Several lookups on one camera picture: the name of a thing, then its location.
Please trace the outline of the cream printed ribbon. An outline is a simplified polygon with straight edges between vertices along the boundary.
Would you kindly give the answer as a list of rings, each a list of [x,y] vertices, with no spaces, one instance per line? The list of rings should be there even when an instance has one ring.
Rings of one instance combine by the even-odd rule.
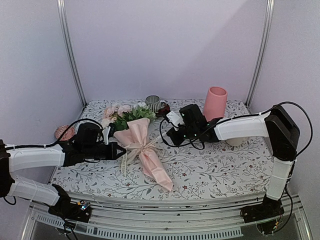
[[[128,150],[128,153],[122,157],[120,164],[123,174],[127,173],[127,166],[136,157],[140,159],[143,171],[149,177],[152,177],[157,171],[163,170],[163,165],[155,151],[157,148],[155,144],[160,139],[160,136],[149,140],[147,130],[128,129],[116,132],[115,137]]]

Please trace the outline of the pink flower bouquet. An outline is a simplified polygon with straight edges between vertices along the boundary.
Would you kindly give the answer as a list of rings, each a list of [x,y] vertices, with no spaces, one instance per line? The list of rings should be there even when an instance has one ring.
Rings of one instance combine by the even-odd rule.
[[[135,105],[116,105],[104,110],[101,125],[104,133],[115,127],[113,137],[127,150],[121,160],[123,174],[127,173],[129,164],[138,158],[143,173],[171,191],[173,181],[156,153],[155,144],[159,138],[149,140],[149,125],[155,118],[156,113],[142,102]]]

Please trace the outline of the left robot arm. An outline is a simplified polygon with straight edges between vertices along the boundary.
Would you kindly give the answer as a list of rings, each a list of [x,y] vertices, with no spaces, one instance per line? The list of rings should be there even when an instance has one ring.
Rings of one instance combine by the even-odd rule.
[[[42,184],[16,174],[16,171],[38,167],[70,167],[90,160],[117,160],[127,151],[117,142],[109,141],[110,128],[96,123],[80,124],[68,140],[58,138],[49,145],[6,145],[0,143],[0,196],[40,202],[48,213],[63,220],[88,222],[90,203],[71,201],[57,184]]]

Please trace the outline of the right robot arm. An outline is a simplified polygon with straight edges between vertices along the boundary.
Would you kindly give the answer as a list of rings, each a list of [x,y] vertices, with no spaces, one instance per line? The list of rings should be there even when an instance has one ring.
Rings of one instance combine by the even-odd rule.
[[[262,203],[247,205],[240,214],[246,223],[284,214],[281,198],[288,191],[298,155],[300,130],[281,105],[274,105],[261,113],[207,121],[199,106],[190,104],[181,108],[179,113],[170,111],[164,119],[172,126],[167,136],[174,147],[181,147],[184,141],[193,144],[199,140],[204,144],[246,137],[267,138],[273,157],[269,186]]]

